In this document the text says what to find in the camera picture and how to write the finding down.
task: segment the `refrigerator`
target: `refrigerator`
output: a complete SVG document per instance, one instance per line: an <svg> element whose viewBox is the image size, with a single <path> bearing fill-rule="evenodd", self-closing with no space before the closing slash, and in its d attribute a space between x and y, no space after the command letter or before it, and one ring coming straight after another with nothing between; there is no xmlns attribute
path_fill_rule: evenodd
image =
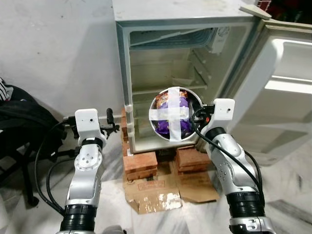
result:
<svg viewBox="0 0 312 234"><path fill-rule="evenodd" d="M256 2L113 0L132 153L204 148L198 136L170 142L152 130L151 102L172 86L194 91L206 104L235 99L228 132L263 164L311 138L312 25L240 10Z"/></svg>

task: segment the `freezer door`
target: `freezer door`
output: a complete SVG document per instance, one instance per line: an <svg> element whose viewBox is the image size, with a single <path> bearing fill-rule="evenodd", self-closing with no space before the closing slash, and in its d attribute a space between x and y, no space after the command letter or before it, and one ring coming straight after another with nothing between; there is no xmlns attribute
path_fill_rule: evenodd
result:
<svg viewBox="0 0 312 234"><path fill-rule="evenodd" d="M312 25L262 21L223 97L234 98L228 131L262 165L312 138Z"/></svg>

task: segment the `cardboard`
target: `cardboard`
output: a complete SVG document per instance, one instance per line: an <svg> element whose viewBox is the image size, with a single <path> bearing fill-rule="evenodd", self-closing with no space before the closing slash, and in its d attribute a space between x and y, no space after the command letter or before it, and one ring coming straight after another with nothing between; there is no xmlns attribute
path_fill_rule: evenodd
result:
<svg viewBox="0 0 312 234"><path fill-rule="evenodd" d="M181 198L192 202L219 198L208 173L179 175L173 162L158 164L156 176L128 181L124 176L125 197L139 214L167 211L182 206Z"/></svg>
<svg viewBox="0 0 312 234"><path fill-rule="evenodd" d="M207 202L219 199L219 194L215 190L208 172L197 172L189 174L179 174L176 162L171 162L172 171L174 171L176 184L180 196L185 201Z"/></svg>

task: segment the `backpack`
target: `backpack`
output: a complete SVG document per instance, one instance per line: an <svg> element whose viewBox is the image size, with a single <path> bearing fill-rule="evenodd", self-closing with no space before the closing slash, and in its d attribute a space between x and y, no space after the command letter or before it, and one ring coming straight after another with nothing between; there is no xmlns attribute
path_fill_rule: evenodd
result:
<svg viewBox="0 0 312 234"><path fill-rule="evenodd" d="M37 151L47 132L58 123L24 90L13 87L10 101L0 101L0 158L29 143ZM66 134L63 126L56 128L42 149L42 155L57 152Z"/></svg>

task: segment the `refrigerator top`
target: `refrigerator top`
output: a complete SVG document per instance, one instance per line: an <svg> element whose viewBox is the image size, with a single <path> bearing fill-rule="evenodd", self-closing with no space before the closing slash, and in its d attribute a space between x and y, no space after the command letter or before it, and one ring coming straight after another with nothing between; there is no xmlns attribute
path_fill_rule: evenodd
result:
<svg viewBox="0 0 312 234"><path fill-rule="evenodd" d="M257 0L113 0L116 21L251 17L239 10Z"/></svg>

